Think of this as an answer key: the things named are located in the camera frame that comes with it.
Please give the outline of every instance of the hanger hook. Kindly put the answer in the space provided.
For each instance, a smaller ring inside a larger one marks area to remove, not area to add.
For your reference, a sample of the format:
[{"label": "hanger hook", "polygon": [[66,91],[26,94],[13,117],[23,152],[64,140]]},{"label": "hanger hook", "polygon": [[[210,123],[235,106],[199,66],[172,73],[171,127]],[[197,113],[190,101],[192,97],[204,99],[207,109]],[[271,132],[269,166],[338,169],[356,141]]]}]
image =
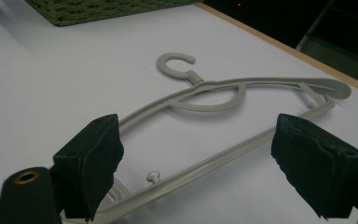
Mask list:
[{"label": "hanger hook", "polygon": [[158,57],[157,59],[157,68],[164,75],[168,77],[174,77],[178,79],[187,79],[194,86],[200,82],[203,82],[203,79],[197,75],[193,70],[189,70],[187,72],[179,72],[171,69],[167,66],[167,61],[171,59],[179,59],[185,61],[187,63],[194,63],[196,61],[195,58],[186,55],[184,53],[166,53]]}]

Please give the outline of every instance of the white table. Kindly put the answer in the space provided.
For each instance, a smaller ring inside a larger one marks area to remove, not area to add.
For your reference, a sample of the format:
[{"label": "white table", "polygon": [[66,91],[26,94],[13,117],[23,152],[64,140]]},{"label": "white table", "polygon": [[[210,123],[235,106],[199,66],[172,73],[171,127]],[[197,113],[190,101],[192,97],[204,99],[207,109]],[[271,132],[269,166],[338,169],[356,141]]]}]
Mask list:
[{"label": "white table", "polygon": [[[157,70],[156,59],[163,53],[194,56],[195,64],[169,62],[169,66],[193,69],[205,80],[337,74],[233,23],[186,6],[58,28],[23,1],[0,0],[0,188],[21,169],[50,167],[52,156],[93,119],[113,113],[124,118],[187,88],[187,83]],[[337,101],[314,122],[358,147],[358,89],[352,91],[349,99]],[[223,91],[196,101],[224,102],[234,94]],[[245,102],[228,112],[166,110],[122,136],[126,152],[116,177],[131,191],[145,188],[149,186],[145,177],[153,170],[168,177],[274,126],[279,113],[306,110],[298,92],[268,88],[250,88]],[[353,209],[350,219],[328,223],[357,219]],[[118,223],[326,220],[319,219],[287,182],[270,156],[269,142]]]}]

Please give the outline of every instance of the wicker basket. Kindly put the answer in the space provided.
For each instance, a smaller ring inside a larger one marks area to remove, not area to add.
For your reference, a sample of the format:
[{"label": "wicker basket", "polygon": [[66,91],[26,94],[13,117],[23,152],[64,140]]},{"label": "wicker basket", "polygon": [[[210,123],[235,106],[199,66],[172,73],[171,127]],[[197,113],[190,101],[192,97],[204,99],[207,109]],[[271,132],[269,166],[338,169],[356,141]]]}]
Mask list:
[{"label": "wicker basket", "polygon": [[99,21],[201,0],[25,0],[56,26]]}]

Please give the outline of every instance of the white surface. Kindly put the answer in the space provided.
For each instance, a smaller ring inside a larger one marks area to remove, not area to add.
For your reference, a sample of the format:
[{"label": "white surface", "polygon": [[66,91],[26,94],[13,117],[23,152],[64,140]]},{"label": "white surface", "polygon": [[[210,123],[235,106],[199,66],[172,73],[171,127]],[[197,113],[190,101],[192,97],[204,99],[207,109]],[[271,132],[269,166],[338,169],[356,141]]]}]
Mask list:
[{"label": "white surface", "polygon": [[[53,154],[90,121],[134,110],[188,87],[160,74],[159,55],[178,51],[205,80],[235,77],[329,77],[194,6],[96,21],[50,25],[25,2],[0,1],[0,187],[11,174],[51,166]],[[224,102],[235,91],[199,99]],[[248,88],[224,113],[166,110],[122,136],[117,177],[132,191],[146,175],[162,178],[272,127],[281,112],[307,110],[296,91]],[[315,120],[358,147],[358,90]],[[123,218],[118,223],[325,223],[287,182],[270,143]],[[356,223],[330,219],[329,223]]]}]

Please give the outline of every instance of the woven basket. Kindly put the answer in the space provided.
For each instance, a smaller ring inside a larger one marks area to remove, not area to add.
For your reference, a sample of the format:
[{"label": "woven basket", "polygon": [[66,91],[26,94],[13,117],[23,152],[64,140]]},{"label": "woven basket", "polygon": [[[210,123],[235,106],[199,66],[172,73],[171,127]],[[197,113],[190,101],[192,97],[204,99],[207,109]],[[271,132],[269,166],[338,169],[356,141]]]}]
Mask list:
[{"label": "woven basket", "polygon": [[201,0],[25,0],[49,22],[67,26],[99,21],[167,7],[179,7]]}]

